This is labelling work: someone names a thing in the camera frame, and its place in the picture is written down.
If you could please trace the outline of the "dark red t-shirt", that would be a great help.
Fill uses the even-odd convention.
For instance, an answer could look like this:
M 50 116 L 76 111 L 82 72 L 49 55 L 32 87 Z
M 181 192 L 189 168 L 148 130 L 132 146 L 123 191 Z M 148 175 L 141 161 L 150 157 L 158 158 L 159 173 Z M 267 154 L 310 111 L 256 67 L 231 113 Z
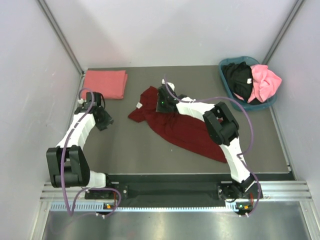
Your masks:
M 149 127 L 169 143 L 209 159 L 226 163 L 222 149 L 209 136 L 206 125 L 199 119 L 177 112 L 156 111 L 158 90 L 151 86 L 141 95 L 136 109 L 128 118 L 147 122 Z

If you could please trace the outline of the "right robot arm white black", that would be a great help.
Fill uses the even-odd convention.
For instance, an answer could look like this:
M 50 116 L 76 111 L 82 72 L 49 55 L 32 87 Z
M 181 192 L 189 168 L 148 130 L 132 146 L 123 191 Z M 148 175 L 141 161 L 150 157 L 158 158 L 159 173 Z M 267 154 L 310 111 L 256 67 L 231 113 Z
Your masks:
M 218 186 L 219 196 L 227 202 L 253 196 L 252 187 L 257 185 L 257 200 L 262 196 L 262 189 L 257 176 L 246 164 L 240 146 L 240 126 L 229 110 L 220 101 L 216 104 L 204 103 L 186 95 L 177 96 L 169 84 L 163 83 L 157 89 L 157 107 L 160 113 L 179 113 L 204 122 L 208 135 L 217 144 L 227 161 L 232 182 Z

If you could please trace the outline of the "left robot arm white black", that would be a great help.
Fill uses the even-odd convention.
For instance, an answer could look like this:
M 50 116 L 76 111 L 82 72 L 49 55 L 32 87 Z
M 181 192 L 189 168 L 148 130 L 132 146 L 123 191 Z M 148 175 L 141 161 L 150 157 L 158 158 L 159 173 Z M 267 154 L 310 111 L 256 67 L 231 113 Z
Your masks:
M 63 139 L 46 151 L 51 185 L 54 188 L 64 186 L 96 188 L 102 198 L 109 198 L 114 191 L 108 183 L 107 174 L 90 170 L 83 152 L 86 140 L 93 128 L 99 131 L 107 129 L 114 122 L 105 110 L 105 100 L 99 92 L 87 92 L 86 99 L 79 100 L 71 126 Z

